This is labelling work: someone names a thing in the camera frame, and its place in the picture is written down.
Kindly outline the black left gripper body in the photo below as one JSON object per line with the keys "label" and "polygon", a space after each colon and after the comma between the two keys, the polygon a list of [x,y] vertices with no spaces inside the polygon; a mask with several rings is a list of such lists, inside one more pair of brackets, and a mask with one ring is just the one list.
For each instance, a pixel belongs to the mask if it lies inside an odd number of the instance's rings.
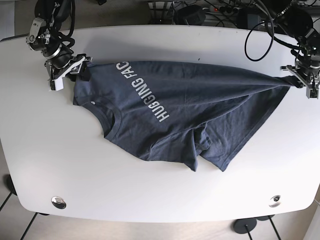
{"label": "black left gripper body", "polygon": [[292,73],[307,90],[320,89],[320,54],[293,53],[295,56],[294,66],[281,66],[283,71]]}

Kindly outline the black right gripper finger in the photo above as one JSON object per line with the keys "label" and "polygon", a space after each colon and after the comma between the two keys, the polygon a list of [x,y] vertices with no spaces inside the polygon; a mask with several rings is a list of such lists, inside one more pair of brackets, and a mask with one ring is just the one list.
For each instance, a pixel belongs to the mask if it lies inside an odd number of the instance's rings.
{"label": "black right gripper finger", "polygon": [[77,70],[74,81],[83,81],[89,82],[91,79],[90,69],[86,64],[82,64],[81,67]]}

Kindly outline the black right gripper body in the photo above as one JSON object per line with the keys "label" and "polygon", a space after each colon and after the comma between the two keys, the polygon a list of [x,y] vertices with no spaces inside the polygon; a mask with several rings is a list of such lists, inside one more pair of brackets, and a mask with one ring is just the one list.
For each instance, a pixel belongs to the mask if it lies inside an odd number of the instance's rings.
{"label": "black right gripper body", "polygon": [[49,82],[53,82],[58,77],[68,77],[72,82],[76,81],[76,77],[72,75],[79,75],[85,72],[88,65],[92,63],[93,58],[87,56],[85,53],[71,56],[69,61],[61,68],[54,66],[57,60],[52,61],[47,59],[44,63],[49,75]]}

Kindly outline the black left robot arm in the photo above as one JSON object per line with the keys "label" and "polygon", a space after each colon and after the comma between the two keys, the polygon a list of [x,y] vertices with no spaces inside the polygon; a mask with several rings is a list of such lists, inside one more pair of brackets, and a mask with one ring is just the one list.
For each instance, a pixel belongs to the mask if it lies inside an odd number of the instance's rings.
{"label": "black left robot arm", "polygon": [[[317,99],[320,96],[320,33],[314,28],[312,16],[297,4],[296,0],[255,0],[254,5],[265,15],[266,19],[255,25],[250,32],[264,25],[271,37],[265,54],[257,59],[247,53],[247,35],[244,43],[244,53],[252,62],[259,62],[267,56],[274,42],[290,49],[295,57],[294,66],[285,65],[281,69],[289,71],[299,83],[297,86],[306,87],[306,96]],[[275,28],[280,27],[286,35],[297,41],[296,45],[287,43],[275,35]]]}

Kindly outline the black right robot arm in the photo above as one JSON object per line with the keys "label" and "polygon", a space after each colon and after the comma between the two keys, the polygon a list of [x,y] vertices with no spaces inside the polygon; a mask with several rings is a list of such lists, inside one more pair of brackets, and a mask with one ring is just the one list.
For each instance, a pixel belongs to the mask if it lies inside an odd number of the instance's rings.
{"label": "black right robot arm", "polygon": [[75,82],[77,75],[83,75],[87,63],[92,61],[85,53],[74,55],[75,15],[74,0],[39,0],[35,5],[26,43],[45,58],[50,84],[62,74]]}

